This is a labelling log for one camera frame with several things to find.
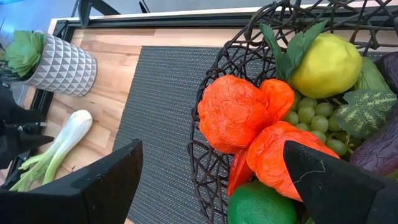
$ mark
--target purple eggplant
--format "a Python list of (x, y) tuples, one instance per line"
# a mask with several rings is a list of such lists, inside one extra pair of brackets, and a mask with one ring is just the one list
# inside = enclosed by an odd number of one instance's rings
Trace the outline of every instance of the purple eggplant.
[(398, 95), (398, 52), (383, 55), (375, 64), (390, 89)]
[(398, 169), (398, 103), (387, 123), (354, 151), (350, 163), (379, 175)]

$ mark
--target wooden table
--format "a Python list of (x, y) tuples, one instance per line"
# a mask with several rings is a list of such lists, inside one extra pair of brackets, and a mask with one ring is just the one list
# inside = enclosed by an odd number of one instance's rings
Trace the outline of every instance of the wooden table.
[[(134, 14), (121, 16), (95, 17), (93, 19), (112, 17), (145, 17), (164, 16), (170, 14), (205, 14), (211, 12), (256, 11), (258, 8), (217, 9), (209, 11), (167, 12), (153, 14)], [(48, 33), (52, 34), (59, 19), (53, 19)], [(198, 46), (221, 47), (232, 39), (238, 29), (87, 29), (76, 30), (72, 43), (90, 52), (98, 61), (98, 73), (90, 92), (81, 97), (54, 94), (47, 116), (48, 126), (44, 134), (57, 136), (67, 118), (76, 110), (88, 110), (93, 118), (93, 125), (88, 134), (68, 154), (57, 172), (56, 178), (63, 177), (74, 170), (112, 152), (116, 133), (119, 128), (124, 105), (133, 82), (134, 72), (142, 46)], [(338, 30), (335, 33), (346, 37), (351, 36), (350, 30)], [(383, 42), (397, 43), (398, 38), (393, 31), (377, 34)], [(360, 31), (358, 41), (368, 41), (369, 32)], [(396, 51), (398, 49), (380, 48), (378, 51)], [(30, 87), (25, 99), (25, 107), (29, 108), (35, 88)], [(40, 148), (46, 150), (49, 145)], [(6, 170), (0, 171), (0, 184)]]

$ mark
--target orange bell pepper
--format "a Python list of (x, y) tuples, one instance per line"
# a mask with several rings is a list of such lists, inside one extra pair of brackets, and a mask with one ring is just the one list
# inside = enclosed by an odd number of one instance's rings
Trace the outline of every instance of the orange bell pepper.
[(271, 124), (263, 92), (246, 80), (225, 75), (205, 89), (198, 104), (199, 129), (222, 153), (247, 149), (253, 139)]
[(272, 123), (282, 120), (294, 103), (294, 91), (286, 82), (278, 79), (264, 81), (260, 90), (269, 103), (267, 111), (272, 115)]
[(316, 135), (301, 131), (289, 123), (278, 121), (276, 124), (264, 129), (253, 140), (249, 147), (247, 163), (257, 178), (278, 193), (302, 202), (299, 193), (287, 171), (283, 150), (287, 140), (299, 142), (305, 146), (339, 158), (335, 152), (326, 147)]
[(294, 102), (294, 91), (283, 81), (270, 79), (260, 89), (246, 80), (225, 75), (205, 89), (198, 104), (199, 129), (217, 151), (234, 154), (228, 195), (247, 182), (253, 171), (247, 149), (266, 127), (282, 119)]
[(229, 170), (228, 186), (226, 188), (226, 194), (229, 197), (232, 196), (232, 193), (240, 185), (248, 182), (254, 174), (246, 162), (247, 157), (248, 150), (246, 149), (242, 149), (239, 153), (234, 155), (232, 166)]

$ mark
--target lemon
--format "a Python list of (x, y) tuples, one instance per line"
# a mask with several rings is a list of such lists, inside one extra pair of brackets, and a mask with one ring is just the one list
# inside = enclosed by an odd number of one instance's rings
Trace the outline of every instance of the lemon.
[(361, 67), (362, 57), (353, 44), (335, 34), (320, 34), (289, 84), (307, 97), (326, 98), (350, 89)]

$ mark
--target grape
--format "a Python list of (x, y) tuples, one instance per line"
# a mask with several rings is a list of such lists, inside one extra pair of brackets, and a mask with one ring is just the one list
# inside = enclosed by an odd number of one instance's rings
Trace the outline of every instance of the grape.
[(284, 121), (288, 122), (289, 124), (296, 125), (299, 123), (299, 116), (294, 111), (289, 111), (284, 117)]
[(300, 102), (297, 105), (297, 108), (300, 109), (302, 106), (312, 106), (314, 108), (314, 107), (316, 107), (317, 104), (318, 104), (318, 101), (316, 99), (306, 97), (306, 98), (300, 100)]
[(326, 118), (333, 112), (333, 106), (330, 103), (320, 103), (315, 107), (315, 115), (322, 115)]
[(329, 128), (328, 118), (318, 115), (312, 118), (311, 120), (311, 129), (314, 131), (320, 131), (325, 133)]
[(341, 128), (337, 124), (337, 117), (335, 114), (329, 118), (329, 130), (330, 131), (341, 131)]
[(315, 110), (312, 106), (302, 106), (298, 109), (298, 120), (300, 123), (309, 124), (312, 118), (315, 116)]
[(325, 136), (326, 136), (326, 137), (329, 137), (331, 134), (332, 134), (331, 131), (327, 131), (327, 132), (325, 133)]
[(291, 111), (297, 111), (297, 104), (300, 102), (300, 100), (301, 100), (300, 93), (297, 91), (294, 91), (294, 102), (290, 109)]
[[(336, 139), (339, 141), (342, 141), (343, 143), (347, 142), (347, 137), (348, 134), (345, 131), (339, 131), (335, 133)], [(348, 145), (351, 145), (350, 148), (356, 149), (358, 146), (360, 146), (363, 143), (361, 139), (358, 139), (354, 136), (349, 137), (349, 142)]]
[(302, 131), (310, 131), (310, 127), (308, 127), (308, 125), (307, 125), (307, 124), (304, 124), (304, 123), (296, 124), (295, 127), (296, 127), (297, 129), (302, 130)]
[(347, 141), (347, 132), (345, 132), (345, 131), (335, 132), (335, 137), (337, 140), (339, 140), (341, 142), (346, 142)]
[(337, 155), (342, 156), (347, 152), (347, 146), (339, 140), (328, 139), (326, 141), (326, 146), (333, 150)]
[(327, 137), (325, 136), (325, 134), (323, 134), (320, 131), (311, 131), (312, 134), (316, 135), (318, 137), (319, 140), (321, 140), (321, 142), (325, 143), (327, 140)]

